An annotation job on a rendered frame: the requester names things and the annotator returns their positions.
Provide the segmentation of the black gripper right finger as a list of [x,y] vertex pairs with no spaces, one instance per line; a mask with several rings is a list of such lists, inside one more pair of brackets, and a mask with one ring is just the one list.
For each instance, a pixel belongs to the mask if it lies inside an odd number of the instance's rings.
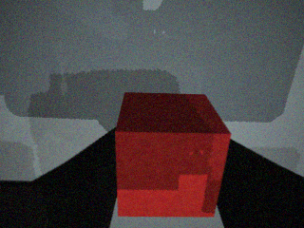
[[231,139],[217,208],[224,228],[304,228],[304,177]]

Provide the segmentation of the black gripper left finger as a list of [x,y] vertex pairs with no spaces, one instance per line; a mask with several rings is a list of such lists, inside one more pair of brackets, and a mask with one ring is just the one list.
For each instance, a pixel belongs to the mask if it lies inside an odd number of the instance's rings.
[[116,127],[33,181],[0,180],[0,228],[109,228]]

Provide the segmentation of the red block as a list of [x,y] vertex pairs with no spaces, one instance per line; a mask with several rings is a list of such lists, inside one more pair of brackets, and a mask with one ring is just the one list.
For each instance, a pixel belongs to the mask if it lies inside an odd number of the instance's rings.
[[231,136],[205,94],[125,92],[118,217],[213,218]]

